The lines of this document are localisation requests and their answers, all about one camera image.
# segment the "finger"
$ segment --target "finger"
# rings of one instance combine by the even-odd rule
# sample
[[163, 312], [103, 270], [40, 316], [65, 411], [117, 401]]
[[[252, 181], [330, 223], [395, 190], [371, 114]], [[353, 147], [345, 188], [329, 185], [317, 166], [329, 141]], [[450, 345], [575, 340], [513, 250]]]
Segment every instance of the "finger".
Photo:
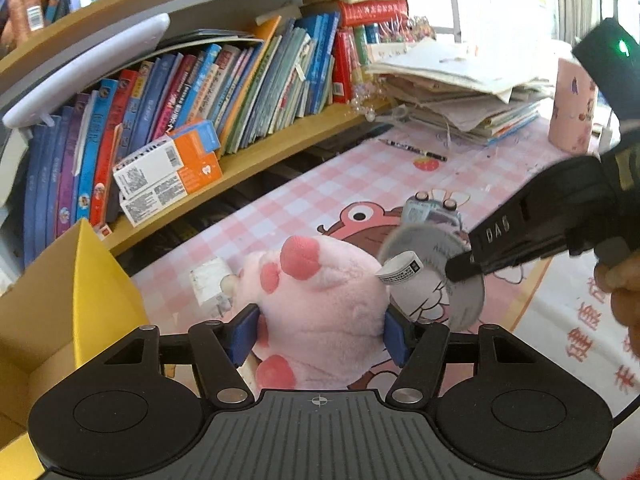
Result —
[[596, 285], [602, 292], [613, 292], [613, 289], [609, 288], [607, 280], [605, 280], [607, 272], [609, 272], [609, 267], [605, 264], [597, 264], [596, 268], [593, 269], [593, 277], [596, 280]]
[[636, 292], [631, 292], [624, 288], [614, 291], [611, 295], [613, 317], [623, 326], [640, 324], [639, 303], [640, 298]]
[[605, 276], [609, 288], [640, 291], [640, 252], [635, 252]]

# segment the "green light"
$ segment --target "green light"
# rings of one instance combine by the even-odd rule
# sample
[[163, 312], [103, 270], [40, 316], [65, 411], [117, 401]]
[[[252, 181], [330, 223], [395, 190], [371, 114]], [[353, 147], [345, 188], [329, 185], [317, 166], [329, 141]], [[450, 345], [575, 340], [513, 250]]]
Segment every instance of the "green light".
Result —
[[620, 43], [618, 43], [618, 49], [620, 50], [620, 52], [622, 52], [622, 54], [629, 57], [629, 49], [626, 47], [626, 43], [624, 40], [620, 40]]

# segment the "stack of papers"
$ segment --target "stack of papers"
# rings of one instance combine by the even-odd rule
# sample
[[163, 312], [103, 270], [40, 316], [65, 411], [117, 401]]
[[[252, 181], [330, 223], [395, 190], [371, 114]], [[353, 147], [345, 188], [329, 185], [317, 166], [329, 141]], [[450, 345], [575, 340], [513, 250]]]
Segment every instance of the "stack of papers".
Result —
[[478, 144], [490, 144], [539, 116], [553, 96], [531, 59], [477, 57], [460, 44], [427, 38], [406, 54], [373, 63], [389, 97], [407, 104], [412, 118]]

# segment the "pink tablecloth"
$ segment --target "pink tablecloth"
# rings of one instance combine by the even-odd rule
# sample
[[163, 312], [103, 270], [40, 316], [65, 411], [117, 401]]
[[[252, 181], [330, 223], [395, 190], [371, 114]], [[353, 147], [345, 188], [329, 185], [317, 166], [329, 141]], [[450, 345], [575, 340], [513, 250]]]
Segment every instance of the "pink tablecloth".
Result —
[[[394, 128], [385, 137], [447, 155], [449, 161], [416, 158], [371, 140], [305, 173], [137, 274], [134, 279], [150, 320], [163, 333], [174, 333], [208, 319], [210, 313], [200, 310], [193, 295], [189, 272], [214, 256], [224, 258], [237, 271], [243, 255], [251, 251], [277, 248], [290, 235], [316, 235], [318, 231], [374, 253], [385, 234], [398, 224], [398, 208], [418, 190], [436, 198], [454, 198], [469, 230], [533, 174], [562, 157], [547, 142], [547, 129], [548, 122], [540, 119], [491, 148], [454, 142], [447, 149], [444, 134], [420, 124]], [[623, 345], [624, 332], [610, 316], [608, 298], [596, 301], [598, 292], [588, 285], [593, 256], [570, 262], [561, 258], [487, 276], [481, 322], [515, 330], [596, 389], [616, 412], [637, 391], [634, 373], [640, 373], [640, 366]], [[446, 306], [446, 293], [437, 280], [427, 303]], [[595, 314], [590, 311], [593, 316], [602, 316], [597, 332], [585, 325], [585, 305], [596, 310]], [[576, 348], [582, 348], [581, 360], [576, 358]], [[363, 378], [362, 385], [386, 391], [396, 371], [391, 363], [382, 361]], [[463, 365], [448, 367], [444, 387], [468, 373]], [[623, 427], [626, 433], [639, 429], [635, 421]], [[601, 464], [609, 479], [632, 469], [640, 455], [640, 446], [635, 445], [638, 440], [620, 431], [614, 436], [618, 444], [607, 450]]]

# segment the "pink paw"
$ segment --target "pink paw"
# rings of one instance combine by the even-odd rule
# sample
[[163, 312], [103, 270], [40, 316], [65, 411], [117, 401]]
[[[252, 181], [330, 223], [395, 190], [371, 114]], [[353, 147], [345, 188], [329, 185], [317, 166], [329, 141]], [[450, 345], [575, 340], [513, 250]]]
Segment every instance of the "pink paw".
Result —
[[305, 281], [320, 270], [320, 243], [313, 238], [291, 236], [280, 251], [280, 266], [284, 273]]
[[296, 387], [293, 371], [287, 360], [280, 355], [272, 355], [258, 365], [255, 381], [260, 389], [293, 390]]
[[278, 271], [278, 264], [275, 262], [269, 262], [264, 264], [260, 269], [260, 285], [262, 290], [267, 294], [275, 292], [280, 283], [280, 272]]

